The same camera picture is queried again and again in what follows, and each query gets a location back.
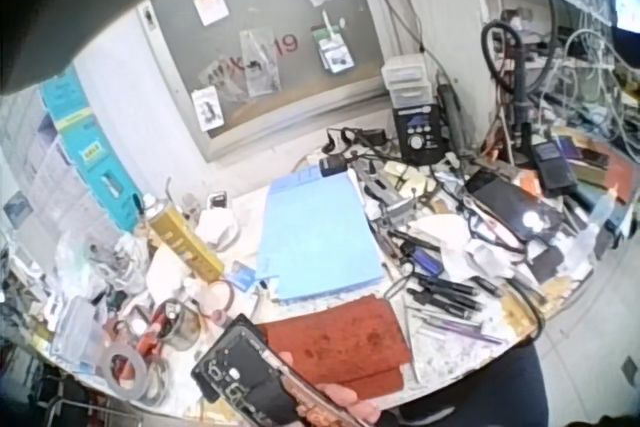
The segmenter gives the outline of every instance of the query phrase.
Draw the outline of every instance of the spray can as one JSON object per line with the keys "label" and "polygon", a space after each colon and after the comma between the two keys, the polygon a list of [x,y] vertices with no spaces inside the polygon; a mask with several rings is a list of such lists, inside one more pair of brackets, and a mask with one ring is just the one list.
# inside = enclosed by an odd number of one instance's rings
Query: spray can
{"label": "spray can", "polygon": [[209,251],[187,221],[167,199],[144,195],[145,218],[153,231],[194,273],[207,283],[218,280],[224,264]]}

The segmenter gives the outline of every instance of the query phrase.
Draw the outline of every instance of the hand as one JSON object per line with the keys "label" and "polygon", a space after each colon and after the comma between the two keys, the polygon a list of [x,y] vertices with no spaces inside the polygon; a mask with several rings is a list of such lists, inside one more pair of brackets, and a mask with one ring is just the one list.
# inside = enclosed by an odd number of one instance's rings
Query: hand
{"label": "hand", "polygon": [[[293,366],[293,356],[289,352],[280,353],[280,358]],[[374,424],[380,418],[380,409],[371,402],[358,400],[358,394],[351,389],[336,384],[318,384],[315,387],[358,419]]]}

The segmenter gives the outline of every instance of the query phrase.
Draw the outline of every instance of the plastic bottle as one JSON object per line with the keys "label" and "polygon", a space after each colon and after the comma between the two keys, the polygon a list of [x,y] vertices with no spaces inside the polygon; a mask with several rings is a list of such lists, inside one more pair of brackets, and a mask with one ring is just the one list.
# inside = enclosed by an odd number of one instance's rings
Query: plastic bottle
{"label": "plastic bottle", "polygon": [[576,235],[567,253],[564,256],[564,263],[560,266],[561,274],[571,275],[578,269],[593,253],[596,246],[596,239],[605,222],[611,217],[611,213],[616,206],[618,198],[617,188],[609,189],[603,195],[591,211],[584,230]]}

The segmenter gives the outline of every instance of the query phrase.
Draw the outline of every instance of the bulletin board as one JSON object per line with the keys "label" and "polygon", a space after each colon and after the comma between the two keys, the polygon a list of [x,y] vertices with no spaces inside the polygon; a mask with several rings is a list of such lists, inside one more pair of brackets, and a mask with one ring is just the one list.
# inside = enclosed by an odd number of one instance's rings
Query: bulletin board
{"label": "bulletin board", "polygon": [[[282,106],[380,75],[384,60],[366,0],[208,0],[216,8],[204,19],[194,1],[151,0],[187,91],[217,87],[224,124],[212,124],[211,138]],[[344,39],[352,68],[325,68],[314,31],[327,24]],[[272,35],[277,59],[279,85],[266,93],[250,88],[243,65],[242,32],[256,29]]]}

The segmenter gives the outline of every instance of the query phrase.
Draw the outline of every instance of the tape roll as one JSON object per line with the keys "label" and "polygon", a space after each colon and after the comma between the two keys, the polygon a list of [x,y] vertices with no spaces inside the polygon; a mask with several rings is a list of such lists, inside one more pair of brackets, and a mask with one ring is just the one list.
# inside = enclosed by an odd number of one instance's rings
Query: tape roll
{"label": "tape roll", "polygon": [[[112,364],[117,356],[125,357],[133,369],[134,378],[131,388],[120,385],[118,379],[113,376]],[[128,344],[113,343],[107,347],[100,359],[102,375],[107,385],[123,400],[139,400],[145,396],[149,382],[149,371],[142,356]]]}

